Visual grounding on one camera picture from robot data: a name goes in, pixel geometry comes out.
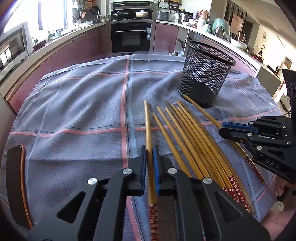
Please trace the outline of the right hand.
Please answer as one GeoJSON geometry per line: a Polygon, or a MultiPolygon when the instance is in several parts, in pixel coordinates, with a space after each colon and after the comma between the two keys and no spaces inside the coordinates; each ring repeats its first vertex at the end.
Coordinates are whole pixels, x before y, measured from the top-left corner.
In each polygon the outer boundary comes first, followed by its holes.
{"type": "MultiPolygon", "coordinates": [[[[286,180],[283,180],[282,178],[276,176],[274,185],[275,195],[283,195],[285,187],[289,188],[290,190],[292,190],[293,193],[295,193],[295,184],[290,184],[286,180]]],[[[285,204],[291,204],[292,206],[295,206],[295,194],[292,194],[292,196],[288,197],[285,204]]]]}

